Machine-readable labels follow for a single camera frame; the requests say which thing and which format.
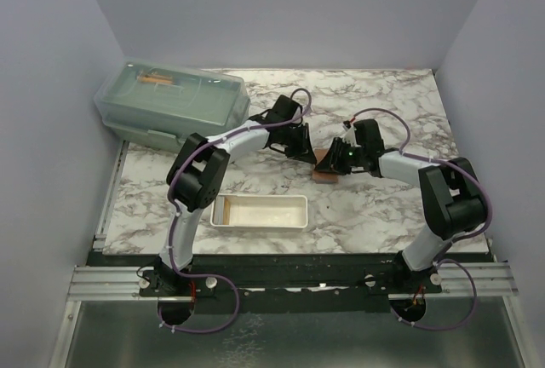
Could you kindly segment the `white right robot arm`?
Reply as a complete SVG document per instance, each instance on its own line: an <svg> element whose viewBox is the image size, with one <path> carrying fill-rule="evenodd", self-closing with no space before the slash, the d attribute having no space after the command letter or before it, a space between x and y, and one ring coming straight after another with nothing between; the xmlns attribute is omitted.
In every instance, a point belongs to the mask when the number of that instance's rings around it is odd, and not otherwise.
<svg viewBox="0 0 545 368"><path fill-rule="evenodd" d="M420 286L421 271L489 218L485 193L468 159L425 159L387 148L374 119L359 120L345 136L334 138L315 170L334 175L363 172L420 189L425 225L401 250L401 266L391 274L393 286L404 293Z"/></svg>

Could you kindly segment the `tan leather card holder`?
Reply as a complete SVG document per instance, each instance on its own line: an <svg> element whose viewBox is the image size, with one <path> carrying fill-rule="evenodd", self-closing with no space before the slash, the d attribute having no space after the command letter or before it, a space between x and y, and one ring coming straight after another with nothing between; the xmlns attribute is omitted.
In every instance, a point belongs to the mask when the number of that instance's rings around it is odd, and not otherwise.
<svg viewBox="0 0 545 368"><path fill-rule="evenodd" d="M317 184L336 184L338 182L338 175L329 172L318 171L318 164L323 160L328 150L315 148L313 151L317 159L317 163L314 165L312 172L313 181Z"/></svg>

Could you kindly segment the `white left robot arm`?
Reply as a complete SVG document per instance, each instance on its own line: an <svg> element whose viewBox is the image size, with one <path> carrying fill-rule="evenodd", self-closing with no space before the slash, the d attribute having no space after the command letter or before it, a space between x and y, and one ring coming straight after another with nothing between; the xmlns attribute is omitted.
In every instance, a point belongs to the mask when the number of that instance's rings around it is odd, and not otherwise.
<svg viewBox="0 0 545 368"><path fill-rule="evenodd" d="M192 276L186 268L192 262L198 224L219 194L231 162L278 145L288 159L317 163L310 129L304 121L311 105L311 93L298 88L289 96L280 95L271 108L235 129L209 137L199 133L188 136L167 174L167 199L174 206L174 214L153 265L160 286L168 294L178 296L188 287Z"/></svg>

